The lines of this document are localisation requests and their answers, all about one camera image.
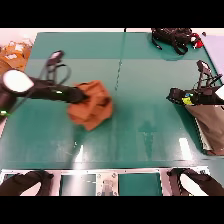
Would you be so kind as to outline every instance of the table surface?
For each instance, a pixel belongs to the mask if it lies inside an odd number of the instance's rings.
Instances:
[[[223,157],[207,156],[193,117],[166,100],[171,87],[191,89],[198,81],[199,59],[215,73],[213,64],[204,48],[189,46],[189,52],[179,56],[171,46],[161,46],[162,51],[146,33],[39,33],[26,73],[38,77],[50,54],[63,50],[63,62],[72,69],[66,84],[102,80],[113,98],[114,113],[87,132],[69,120],[65,103],[28,99],[5,126],[1,168],[208,165],[224,184]]]

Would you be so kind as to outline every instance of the beige cloth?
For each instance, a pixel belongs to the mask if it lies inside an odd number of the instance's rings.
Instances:
[[[224,110],[221,106],[186,106],[186,109],[198,120],[207,138],[212,154],[224,155]]]
[[[76,124],[82,124],[86,130],[96,128],[112,115],[112,99],[109,92],[99,80],[76,85],[88,99],[78,104],[70,104],[68,115]]]

